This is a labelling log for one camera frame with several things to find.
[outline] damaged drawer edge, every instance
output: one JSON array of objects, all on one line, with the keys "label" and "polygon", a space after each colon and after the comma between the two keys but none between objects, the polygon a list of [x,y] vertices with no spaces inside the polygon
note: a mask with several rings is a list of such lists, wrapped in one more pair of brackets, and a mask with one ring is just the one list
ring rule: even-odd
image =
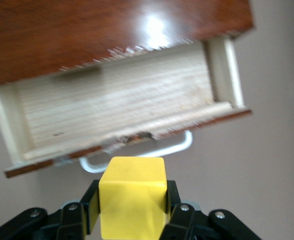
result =
[{"label": "damaged drawer edge", "polygon": [[0,86],[0,129],[13,162],[5,172],[249,113],[229,36],[25,79]]}]

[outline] wooden drawer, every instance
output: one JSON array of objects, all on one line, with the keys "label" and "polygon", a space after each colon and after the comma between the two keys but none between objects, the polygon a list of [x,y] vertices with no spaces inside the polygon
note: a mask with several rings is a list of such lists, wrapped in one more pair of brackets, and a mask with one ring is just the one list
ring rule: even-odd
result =
[{"label": "wooden drawer", "polygon": [[0,3],[8,177],[250,113],[233,49],[247,0],[36,4]]}]

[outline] gray surface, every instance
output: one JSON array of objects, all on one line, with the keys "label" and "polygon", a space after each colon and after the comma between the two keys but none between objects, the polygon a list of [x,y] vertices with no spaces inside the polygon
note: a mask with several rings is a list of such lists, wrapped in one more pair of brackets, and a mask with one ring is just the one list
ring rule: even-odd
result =
[{"label": "gray surface", "polygon": [[[196,131],[190,149],[165,158],[167,175],[206,214],[226,208],[263,239],[294,240],[294,0],[252,8],[257,29],[236,53],[254,115]],[[5,179],[9,165],[0,134],[0,225],[30,207],[52,212],[100,177],[73,164]]]}]

